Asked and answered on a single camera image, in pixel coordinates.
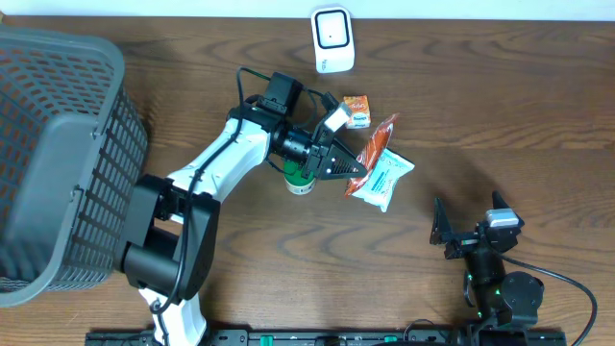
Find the small orange carton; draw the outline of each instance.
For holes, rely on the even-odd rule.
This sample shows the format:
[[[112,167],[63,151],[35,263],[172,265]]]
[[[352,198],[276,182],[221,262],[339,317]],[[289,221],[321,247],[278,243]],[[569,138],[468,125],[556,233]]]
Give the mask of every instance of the small orange carton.
[[[372,117],[369,114],[367,96],[344,96],[344,103],[353,112],[346,123],[347,129],[363,129],[369,127],[372,123]]]

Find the gray basket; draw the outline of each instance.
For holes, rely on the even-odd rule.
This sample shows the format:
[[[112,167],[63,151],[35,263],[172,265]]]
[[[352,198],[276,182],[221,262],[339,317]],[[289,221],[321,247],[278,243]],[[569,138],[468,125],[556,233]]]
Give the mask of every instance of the gray basket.
[[[111,43],[0,25],[0,307],[93,287],[147,137]]]

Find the wood grain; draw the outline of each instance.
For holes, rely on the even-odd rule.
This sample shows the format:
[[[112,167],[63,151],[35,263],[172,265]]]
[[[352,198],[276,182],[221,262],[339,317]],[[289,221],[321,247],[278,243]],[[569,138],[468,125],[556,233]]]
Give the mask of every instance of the wood grain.
[[[352,71],[318,75],[307,20],[9,17],[7,23],[106,37],[150,129],[146,170],[198,155],[237,103],[241,65],[281,71],[336,96],[367,94],[374,122],[403,117],[390,147],[416,163],[387,213],[344,200],[344,182],[289,194],[259,166],[223,206],[207,318],[253,328],[401,328],[474,315],[463,262],[429,246],[432,200],[472,227],[499,189],[527,222],[510,255],[587,284],[600,304],[590,345],[615,337],[615,24],[355,20]],[[246,93],[264,84],[245,78]],[[308,116],[301,100],[298,121]],[[370,130],[345,133],[358,149]],[[577,289],[543,278],[540,326],[569,340],[589,317]],[[78,345],[90,330],[151,317],[121,275],[90,291],[47,293],[0,310],[0,344]]]

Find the white wall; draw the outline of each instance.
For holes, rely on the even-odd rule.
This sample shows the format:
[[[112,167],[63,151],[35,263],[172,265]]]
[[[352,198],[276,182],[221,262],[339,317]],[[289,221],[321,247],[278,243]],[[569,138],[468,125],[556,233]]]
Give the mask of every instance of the white wall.
[[[309,17],[327,0],[0,0],[6,14]],[[354,18],[615,20],[615,0],[338,0]]]

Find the red package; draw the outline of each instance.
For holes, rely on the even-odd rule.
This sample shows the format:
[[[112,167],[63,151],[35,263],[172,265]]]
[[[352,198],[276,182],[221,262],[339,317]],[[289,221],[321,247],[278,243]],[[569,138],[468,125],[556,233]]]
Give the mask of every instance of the red package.
[[[391,138],[391,134],[393,134],[393,124],[397,121],[398,116],[398,113],[389,116],[378,126],[378,129],[376,129],[376,131],[369,138],[367,145],[357,156],[357,161],[361,162],[361,164],[367,168],[367,175],[363,178],[351,178],[348,181],[348,186],[346,187],[346,193],[344,193],[344,196],[349,197],[353,193],[357,192],[369,180],[369,176],[372,174],[376,162],[378,162],[382,151],[388,145],[388,140]]]

